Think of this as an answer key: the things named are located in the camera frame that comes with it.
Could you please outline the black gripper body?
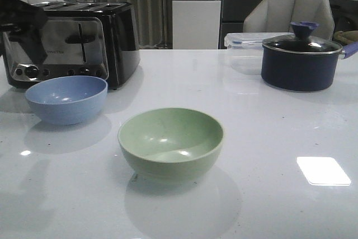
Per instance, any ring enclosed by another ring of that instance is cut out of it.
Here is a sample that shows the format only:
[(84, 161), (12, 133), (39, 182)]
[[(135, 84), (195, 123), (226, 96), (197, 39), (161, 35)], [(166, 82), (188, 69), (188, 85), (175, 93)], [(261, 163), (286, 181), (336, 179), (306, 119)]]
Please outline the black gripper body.
[(1, 0), (1, 32), (12, 32), (15, 39), (40, 39), (40, 30), (46, 23), (41, 7), (21, 0)]

